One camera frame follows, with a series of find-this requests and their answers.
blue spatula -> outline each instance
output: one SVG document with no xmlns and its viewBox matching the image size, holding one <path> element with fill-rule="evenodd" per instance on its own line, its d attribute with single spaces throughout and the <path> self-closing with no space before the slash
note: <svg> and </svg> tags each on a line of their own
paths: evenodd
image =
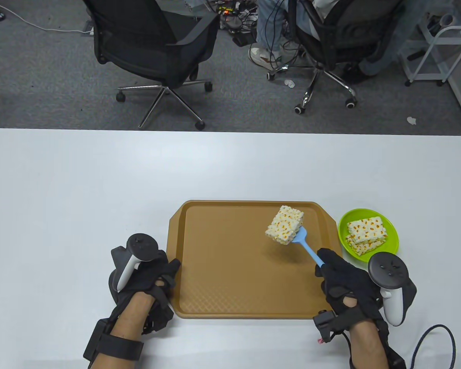
<svg viewBox="0 0 461 369">
<path fill-rule="evenodd" d="M 300 227 L 299 231 L 297 232 L 297 235 L 295 235 L 294 240 L 292 241 L 294 244 L 301 244 L 303 248 L 311 255 L 311 257 L 314 259 L 316 264 L 321 268 L 324 264 L 323 260 L 316 255 L 316 253 L 309 247 L 309 245 L 306 242 L 306 236 L 307 236 L 307 230 L 304 227 Z"/>
</svg>

plastic food tray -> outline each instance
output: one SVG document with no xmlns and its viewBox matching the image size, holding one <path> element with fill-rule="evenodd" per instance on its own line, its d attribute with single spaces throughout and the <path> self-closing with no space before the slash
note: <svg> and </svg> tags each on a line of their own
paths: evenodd
<svg viewBox="0 0 461 369">
<path fill-rule="evenodd" d="M 182 263 L 171 299 L 178 316 L 307 319 L 330 309 L 311 256 L 264 234 L 283 204 L 304 211 L 313 250 L 341 255 L 335 221 L 314 202 L 186 202 L 167 238 L 167 256 Z"/>
</svg>

metal rack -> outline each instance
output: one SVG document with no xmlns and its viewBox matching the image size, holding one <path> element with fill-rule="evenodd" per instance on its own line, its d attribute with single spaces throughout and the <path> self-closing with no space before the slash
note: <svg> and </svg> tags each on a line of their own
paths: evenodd
<svg viewBox="0 0 461 369">
<path fill-rule="evenodd" d="M 460 51 L 454 63 L 448 66 L 438 49 L 440 45 L 461 45 L 461 15 L 453 6 L 437 7 L 434 10 L 453 15 L 458 25 L 443 28 L 433 36 L 427 28 L 427 19 L 424 17 L 420 21 L 418 27 L 421 30 L 423 39 L 408 40 L 399 52 L 401 65 L 408 78 L 405 83 L 406 86 L 410 86 L 413 81 L 420 80 L 435 80 L 441 86 L 447 81 L 461 60 Z M 414 51 L 420 51 L 421 49 L 427 49 L 427 51 L 420 62 L 407 59 Z"/>
</svg>

white shoe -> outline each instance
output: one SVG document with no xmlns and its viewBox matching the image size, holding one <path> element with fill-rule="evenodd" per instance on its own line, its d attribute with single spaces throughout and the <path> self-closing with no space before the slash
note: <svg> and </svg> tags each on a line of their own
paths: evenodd
<svg viewBox="0 0 461 369">
<path fill-rule="evenodd" d="M 268 50 L 260 49 L 259 47 L 252 47 L 249 49 L 249 58 L 253 63 L 268 70 L 273 70 L 282 63 L 280 52 L 273 52 L 272 55 L 270 55 Z"/>
</svg>

hand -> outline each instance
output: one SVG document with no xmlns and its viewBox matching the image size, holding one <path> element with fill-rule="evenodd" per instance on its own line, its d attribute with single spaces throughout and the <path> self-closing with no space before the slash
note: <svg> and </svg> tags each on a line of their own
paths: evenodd
<svg viewBox="0 0 461 369">
<path fill-rule="evenodd" d="M 346 262 L 330 249 L 321 248 L 318 256 L 324 265 L 322 268 L 316 266 L 315 275 L 324 278 L 321 289 L 336 315 L 359 304 L 366 316 L 382 319 L 380 288 L 366 271 Z"/>
<path fill-rule="evenodd" d="M 111 318 L 118 317 L 126 308 L 134 294 L 143 292 L 151 295 L 155 302 L 143 327 L 143 333 L 158 331 L 167 325 L 174 313 L 168 306 L 168 297 L 171 288 L 174 288 L 174 278 L 181 266 L 179 260 L 167 262 L 167 255 L 160 250 L 155 260 L 141 262 L 139 268 L 134 270 L 125 288 L 120 292 L 113 290 L 113 273 L 109 277 L 109 287 L 116 307 L 111 313 Z"/>
</svg>

